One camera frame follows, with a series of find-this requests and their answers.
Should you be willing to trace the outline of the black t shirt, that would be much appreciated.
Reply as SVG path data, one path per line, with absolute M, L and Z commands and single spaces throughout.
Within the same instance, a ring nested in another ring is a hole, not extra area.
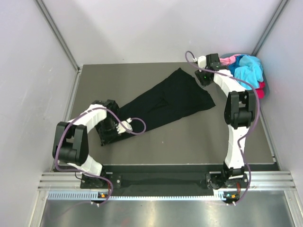
M 140 118 L 151 131 L 199 111 L 215 107 L 210 94 L 190 74 L 178 68 L 162 82 L 118 108 L 117 117 Z

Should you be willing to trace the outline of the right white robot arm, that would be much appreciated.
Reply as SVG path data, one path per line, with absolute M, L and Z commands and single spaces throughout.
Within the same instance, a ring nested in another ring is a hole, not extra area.
M 240 188 L 248 181 L 244 173 L 243 154 L 246 134 L 256 116 L 257 97 L 253 90 L 243 87 L 220 63 L 218 54 L 193 57 L 193 61 L 198 67 L 195 75 L 201 85 L 205 87 L 215 83 L 227 97 L 224 109 L 224 120 L 229 130 L 227 155 L 219 174 L 206 175 L 207 183 L 213 189 Z

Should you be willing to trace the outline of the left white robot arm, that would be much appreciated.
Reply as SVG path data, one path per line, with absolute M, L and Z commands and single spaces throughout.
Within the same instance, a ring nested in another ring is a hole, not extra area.
M 59 167 L 64 162 L 82 173 L 82 188 L 111 188 L 102 164 L 89 155 L 88 133 L 95 129 L 102 146 L 119 136 L 118 121 L 113 116 L 119 110 L 114 100 L 94 101 L 80 116 L 56 126 L 53 158 L 58 171 L 73 171 Z

